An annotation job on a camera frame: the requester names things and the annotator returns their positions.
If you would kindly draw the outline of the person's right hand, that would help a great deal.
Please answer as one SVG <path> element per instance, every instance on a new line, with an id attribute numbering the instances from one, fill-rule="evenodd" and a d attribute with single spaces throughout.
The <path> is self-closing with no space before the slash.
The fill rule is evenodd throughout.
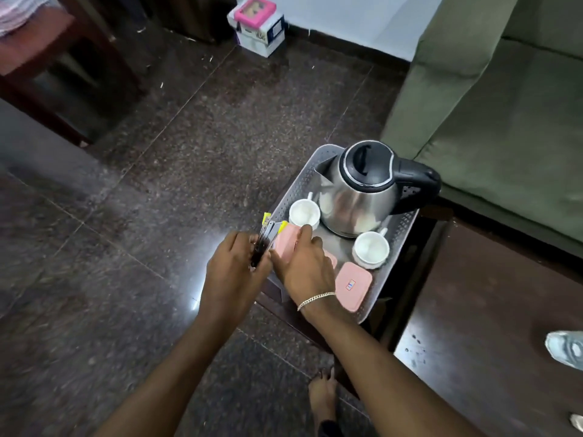
<path id="1" fill-rule="evenodd" d="M 301 312 L 307 305 L 335 296 L 335 276 L 324 254 L 311 250 L 312 228 L 301 227 L 286 282 L 281 282 Z"/>

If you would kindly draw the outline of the person's left hand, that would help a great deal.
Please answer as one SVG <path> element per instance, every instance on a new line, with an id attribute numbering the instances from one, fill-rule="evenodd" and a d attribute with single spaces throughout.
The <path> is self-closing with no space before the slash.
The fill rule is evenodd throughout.
<path id="1" fill-rule="evenodd" d="M 254 304 L 263 283 L 252 282 L 251 255 L 258 235 L 232 231 L 219 243 L 206 267 L 199 314 L 230 334 Z"/>

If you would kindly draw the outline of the pink plastic lid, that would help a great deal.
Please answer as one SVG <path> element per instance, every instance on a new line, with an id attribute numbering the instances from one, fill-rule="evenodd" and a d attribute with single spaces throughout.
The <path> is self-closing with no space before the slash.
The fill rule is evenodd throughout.
<path id="1" fill-rule="evenodd" d="M 285 264 L 288 264 L 292 259 L 300 231 L 300 226 L 287 223 L 280 229 L 273 241 L 272 249 Z"/>

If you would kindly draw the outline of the bundle of dark sachets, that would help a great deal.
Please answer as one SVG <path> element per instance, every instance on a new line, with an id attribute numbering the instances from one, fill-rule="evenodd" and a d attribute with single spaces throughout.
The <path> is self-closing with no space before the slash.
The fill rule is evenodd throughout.
<path id="1" fill-rule="evenodd" d="M 251 268 L 256 268 L 261 261 L 264 253 L 269 249 L 273 248 L 274 240 L 277 235 L 288 225 L 287 221 L 278 221 L 272 219 L 272 214 L 269 212 L 264 213 L 262 219 L 261 230 L 259 231 L 258 238 L 254 243 L 254 249 L 251 255 Z"/>

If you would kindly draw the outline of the person's right forearm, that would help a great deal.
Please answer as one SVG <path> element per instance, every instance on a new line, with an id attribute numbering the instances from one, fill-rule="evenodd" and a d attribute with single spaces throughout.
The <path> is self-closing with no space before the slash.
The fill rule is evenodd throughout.
<path id="1" fill-rule="evenodd" d="M 382 437 L 486 437 L 354 323 L 334 296 L 301 311 L 338 358 Z"/>

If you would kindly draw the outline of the person's left forearm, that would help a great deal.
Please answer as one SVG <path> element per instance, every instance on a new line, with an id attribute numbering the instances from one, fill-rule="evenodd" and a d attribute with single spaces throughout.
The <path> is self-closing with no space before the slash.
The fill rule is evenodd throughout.
<path id="1" fill-rule="evenodd" d="M 169 355 L 94 437 L 173 437 L 195 389 L 245 313 L 201 310 Z"/>

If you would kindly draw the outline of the white ceramic cup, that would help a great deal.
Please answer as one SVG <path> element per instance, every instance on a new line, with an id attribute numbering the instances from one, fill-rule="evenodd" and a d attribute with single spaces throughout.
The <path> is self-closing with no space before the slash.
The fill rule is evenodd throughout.
<path id="1" fill-rule="evenodd" d="M 291 205 L 288 212 L 288 222 L 290 224 L 298 227 L 309 225 L 313 231 L 318 228 L 321 210 L 313 198 L 314 194 L 310 191 L 306 198 L 301 198 Z"/>
<path id="2" fill-rule="evenodd" d="M 352 248 L 354 262 L 367 270 L 381 267 L 390 255 L 390 244 L 386 239 L 387 228 L 379 232 L 368 231 L 359 235 Z"/>

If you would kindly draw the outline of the pink lidded plastic container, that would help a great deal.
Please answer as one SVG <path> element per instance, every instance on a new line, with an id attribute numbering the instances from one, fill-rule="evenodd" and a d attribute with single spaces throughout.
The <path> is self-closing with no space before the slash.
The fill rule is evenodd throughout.
<path id="1" fill-rule="evenodd" d="M 352 262 L 346 262 L 335 279 L 335 295 L 348 312 L 355 313 L 360 308 L 373 282 L 372 274 Z"/>

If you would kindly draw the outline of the grey perforated plastic tray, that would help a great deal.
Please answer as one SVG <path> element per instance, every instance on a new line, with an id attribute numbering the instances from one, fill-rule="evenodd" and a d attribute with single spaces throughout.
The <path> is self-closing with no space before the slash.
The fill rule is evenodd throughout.
<path id="1" fill-rule="evenodd" d="M 285 186 L 281 196 L 276 200 L 273 208 L 269 210 L 272 214 L 271 219 L 277 222 L 287 220 L 291 205 L 299 199 L 307 198 L 310 192 L 313 193 L 313 198 L 317 201 L 319 199 L 319 179 L 315 176 L 316 167 L 320 163 L 330 161 L 343 150 L 341 146 L 334 144 L 325 144 L 318 147 L 306 164 L 299 170 L 298 174 Z M 397 263 L 418 214 L 419 210 L 392 215 L 383 222 L 382 227 L 387 228 L 385 239 L 389 243 L 390 254 L 379 269 L 371 271 L 373 282 L 363 298 L 361 306 L 352 314 L 357 323 L 364 322 L 370 314 L 393 266 Z M 339 271 L 345 262 L 353 261 L 353 239 L 343 238 L 334 234 L 322 222 L 316 229 L 315 235 L 321 237 L 324 249 L 338 260 L 336 271 Z"/>

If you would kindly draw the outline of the person's bare foot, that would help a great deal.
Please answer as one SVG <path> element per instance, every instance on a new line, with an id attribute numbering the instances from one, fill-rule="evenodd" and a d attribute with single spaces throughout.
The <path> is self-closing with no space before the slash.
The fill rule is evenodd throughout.
<path id="1" fill-rule="evenodd" d="M 315 437 L 343 437 L 337 420 L 337 388 L 334 367 L 321 369 L 309 383 Z"/>

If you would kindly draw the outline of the dark wooden coffee table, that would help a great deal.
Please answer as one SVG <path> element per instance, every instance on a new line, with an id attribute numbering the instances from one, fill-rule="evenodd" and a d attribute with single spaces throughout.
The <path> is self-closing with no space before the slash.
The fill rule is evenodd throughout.
<path id="1" fill-rule="evenodd" d="M 583 256 L 459 205 L 421 210 L 361 327 L 490 437 L 583 437 L 583 371 L 547 333 L 583 331 Z"/>

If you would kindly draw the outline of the white cardboard box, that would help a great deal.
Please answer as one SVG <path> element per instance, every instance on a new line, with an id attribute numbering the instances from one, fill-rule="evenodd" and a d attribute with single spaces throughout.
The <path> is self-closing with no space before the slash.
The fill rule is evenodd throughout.
<path id="1" fill-rule="evenodd" d="M 240 7 L 246 0 L 243 0 L 236 7 Z M 276 8 L 269 20 L 259 29 L 252 29 L 238 23 L 234 19 L 235 9 L 227 15 L 227 21 L 236 33 L 237 43 L 244 49 L 252 51 L 264 58 L 269 57 L 277 47 L 285 40 L 285 17 Z"/>

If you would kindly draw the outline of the green fabric sofa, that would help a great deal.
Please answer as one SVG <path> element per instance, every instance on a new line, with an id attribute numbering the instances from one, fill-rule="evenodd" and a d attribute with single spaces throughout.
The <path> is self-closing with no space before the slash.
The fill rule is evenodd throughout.
<path id="1" fill-rule="evenodd" d="M 381 141 L 444 198 L 583 258 L 583 0 L 442 0 Z"/>

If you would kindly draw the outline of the pink framed box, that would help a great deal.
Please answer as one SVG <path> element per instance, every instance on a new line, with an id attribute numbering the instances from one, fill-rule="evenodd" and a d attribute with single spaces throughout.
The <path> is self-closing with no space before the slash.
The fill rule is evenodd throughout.
<path id="1" fill-rule="evenodd" d="M 238 23 L 252 29 L 259 29 L 275 14 L 276 4 L 269 0 L 246 0 L 236 7 L 234 19 Z"/>

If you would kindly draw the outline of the pale blue crumpled cloth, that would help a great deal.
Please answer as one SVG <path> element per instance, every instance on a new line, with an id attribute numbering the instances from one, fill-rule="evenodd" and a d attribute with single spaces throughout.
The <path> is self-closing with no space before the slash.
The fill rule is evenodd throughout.
<path id="1" fill-rule="evenodd" d="M 583 331 L 552 331 L 544 345 L 555 360 L 583 371 Z"/>

